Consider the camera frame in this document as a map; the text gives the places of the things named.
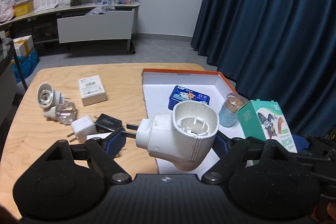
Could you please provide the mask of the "right hand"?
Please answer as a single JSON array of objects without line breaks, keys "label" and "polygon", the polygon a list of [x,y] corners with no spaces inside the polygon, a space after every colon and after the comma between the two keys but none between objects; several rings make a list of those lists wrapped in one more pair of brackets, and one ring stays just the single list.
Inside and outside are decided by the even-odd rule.
[{"label": "right hand", "polygon": [[314,208],[311,219],[319,224],[336,224],[335,202],[321,201]]}]

